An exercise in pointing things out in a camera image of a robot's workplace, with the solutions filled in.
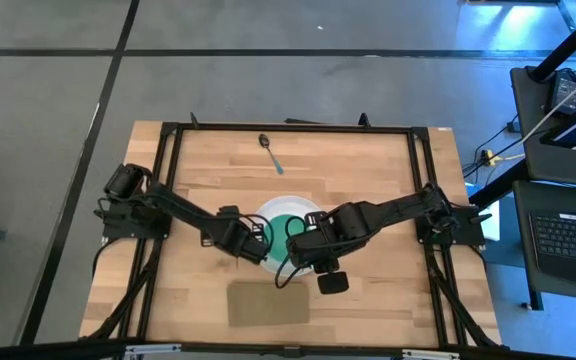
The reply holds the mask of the teal bowl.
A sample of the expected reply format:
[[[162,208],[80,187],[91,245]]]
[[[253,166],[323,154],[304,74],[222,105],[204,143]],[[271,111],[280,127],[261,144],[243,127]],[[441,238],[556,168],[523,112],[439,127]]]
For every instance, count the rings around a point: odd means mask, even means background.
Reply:
[[[283,261],[287,256],[286,242],[290,235],[296,235],[306,230],[305,221],[297,216],[284,214],[273,217],[270,220],[272,230],[265,229],[264,233],[273,237],[273,244],[269,257],[278,262]]]

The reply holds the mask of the white plate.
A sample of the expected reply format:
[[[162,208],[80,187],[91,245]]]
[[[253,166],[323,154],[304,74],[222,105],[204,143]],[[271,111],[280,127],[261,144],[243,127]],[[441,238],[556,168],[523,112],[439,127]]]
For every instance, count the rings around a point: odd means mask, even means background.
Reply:
[[[263,204],[256,212],[267,219],[269,222],[273,217],[289,214],[305,219],[305,215],[312,212],[319,212],[321,208],[312,201],[299,197],[299,196],[280,196],[269,200]],[[261,266],[275,275],[279,269],[281,262],[273,260],[267,255],[267,258],[261,262]]]

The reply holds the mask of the tan cloth napkin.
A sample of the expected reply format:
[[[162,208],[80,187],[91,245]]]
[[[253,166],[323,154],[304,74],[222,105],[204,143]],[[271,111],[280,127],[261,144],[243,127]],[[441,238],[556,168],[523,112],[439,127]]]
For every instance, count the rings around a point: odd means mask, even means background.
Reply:
[[[310,321],[309,288],[303,283],[278,289],[266,282],[233,282],[227,288],[232,327],[305,324]]]

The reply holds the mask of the dark desk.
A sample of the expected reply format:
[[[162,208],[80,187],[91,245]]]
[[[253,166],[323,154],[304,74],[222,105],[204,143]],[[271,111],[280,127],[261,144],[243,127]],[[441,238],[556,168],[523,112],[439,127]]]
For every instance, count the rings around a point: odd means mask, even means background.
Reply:
[[[576,211],[576,151],[542,144],[532,136],[524,144],[525,159],[516,165],[520,174],[512,180],[524,264],[529,287],[529,306],[543,308],[543,292],[576,297],[576,283],[538,269],[537,252],[530,235],[531,211]]]

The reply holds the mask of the black keyboard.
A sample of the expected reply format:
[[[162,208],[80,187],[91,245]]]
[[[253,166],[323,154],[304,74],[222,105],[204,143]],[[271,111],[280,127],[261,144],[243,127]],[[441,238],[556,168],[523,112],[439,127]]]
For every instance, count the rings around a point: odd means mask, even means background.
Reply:
[[[576,213],[533,211],[528,219],[538,269],[576,283]]]

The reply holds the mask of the black power adapter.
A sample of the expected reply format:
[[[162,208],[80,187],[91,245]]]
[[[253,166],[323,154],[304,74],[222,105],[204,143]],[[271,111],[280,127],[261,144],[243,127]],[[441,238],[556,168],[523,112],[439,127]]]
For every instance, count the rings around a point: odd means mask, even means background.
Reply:
[[[576,89],[576,75],[571,72],[558,72],[552,80],[549,108],[554,109]],[[572,115],[576,112],[576,94],[571,96],[557,110],[557,113]]]

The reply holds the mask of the black pole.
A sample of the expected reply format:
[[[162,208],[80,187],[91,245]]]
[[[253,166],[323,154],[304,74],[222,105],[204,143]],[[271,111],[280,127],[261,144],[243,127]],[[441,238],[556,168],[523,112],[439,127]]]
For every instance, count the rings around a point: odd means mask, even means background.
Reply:
[[[575,52],[576,29],[537,67],[528,71],[529,78],[535,82],[547,80]]]

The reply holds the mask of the blue handled metal spoon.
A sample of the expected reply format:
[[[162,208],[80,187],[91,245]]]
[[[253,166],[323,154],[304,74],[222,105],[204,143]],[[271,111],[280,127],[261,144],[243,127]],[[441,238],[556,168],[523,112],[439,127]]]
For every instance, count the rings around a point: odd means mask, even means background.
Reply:
[[[284,169],[282,168],[279,161],[277,160],[277,158],[274,156],[274,154],[272,153],[272,151],[270,149],[270,140],[269,140],[268,136],[266,134],[261,133],[258,136],[258,142],[269,153],[269,156],[273,162],[273,165],[276,168],[277,173],[280,175],[283,175]]]

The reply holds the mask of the black aluminium table frame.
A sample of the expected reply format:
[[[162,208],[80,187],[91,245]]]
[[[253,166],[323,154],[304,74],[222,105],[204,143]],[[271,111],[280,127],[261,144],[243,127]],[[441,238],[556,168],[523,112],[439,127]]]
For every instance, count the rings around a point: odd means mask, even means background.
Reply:
[[[266,134],[284,169],[277,173],[259,144]],[[186,126],[179,143],[175,190],[215,211],[254,211],[282,195],[329,210],[347,201],[380,203],[436,179],[447,197],[467,201],[454,133],[449,128],[314,124],[206,123]],[[259,266],[204,248],[196,229],[174,222],[163,244],[146,337],[207,351],[308,356],[396,356],[402,349],[437,350],[437,327],[424,250],[407,221],[382,230],[345,256],[350,287],[323,295],[314,275],[290,284],[309,288],[305,324],[232,327],[227,288],[233,282],[273,283]]]

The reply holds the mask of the silver frame bracket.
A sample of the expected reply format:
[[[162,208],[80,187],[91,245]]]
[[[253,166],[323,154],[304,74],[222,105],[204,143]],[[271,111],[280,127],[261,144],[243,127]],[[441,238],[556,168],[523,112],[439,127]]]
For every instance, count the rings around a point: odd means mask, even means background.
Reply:
[[[149,354],[166,354],[180,352],[182,346],[180,344],[141,344],[129,345],[125,348],[124,355],[137,358]]]
[[[402,360],[460,360],[459,353],[436,350],[403,349]]]

